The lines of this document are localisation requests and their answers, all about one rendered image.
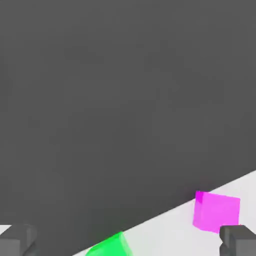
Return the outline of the small green cube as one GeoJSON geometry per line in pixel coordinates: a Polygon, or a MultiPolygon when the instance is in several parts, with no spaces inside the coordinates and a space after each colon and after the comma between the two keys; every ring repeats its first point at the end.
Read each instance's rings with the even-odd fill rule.
{"type": "Polygon", "coordinates": [[[94,245],[85,256],[133,256],[133,253],[121,231],[94,245]]]}

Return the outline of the large magenta box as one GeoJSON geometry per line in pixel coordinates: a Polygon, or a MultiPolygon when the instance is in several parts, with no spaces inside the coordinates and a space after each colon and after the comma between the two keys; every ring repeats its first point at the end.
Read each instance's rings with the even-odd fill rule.
{"type": "Polygon", "coordinates": [[[192,224],[202,230],[219,233],[221,226],[239,224],[241,199],[197,190],[192,224]]]}

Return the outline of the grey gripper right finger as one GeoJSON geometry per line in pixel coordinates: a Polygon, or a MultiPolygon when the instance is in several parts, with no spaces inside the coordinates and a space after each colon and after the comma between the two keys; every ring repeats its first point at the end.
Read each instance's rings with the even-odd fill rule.
{"type": "Polygon", "coordinates": [[[256,256],[256,234],[245,225],[220,227],[219,256],[256,256]]]}

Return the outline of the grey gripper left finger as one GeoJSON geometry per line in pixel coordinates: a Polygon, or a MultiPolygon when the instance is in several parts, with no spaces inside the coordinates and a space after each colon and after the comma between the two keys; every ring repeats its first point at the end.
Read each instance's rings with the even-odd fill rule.
{"type": "Polygon", "coordinates": [[[13,224],[0,235],[0,256],[36,256],[37,229],[13,224]]]}

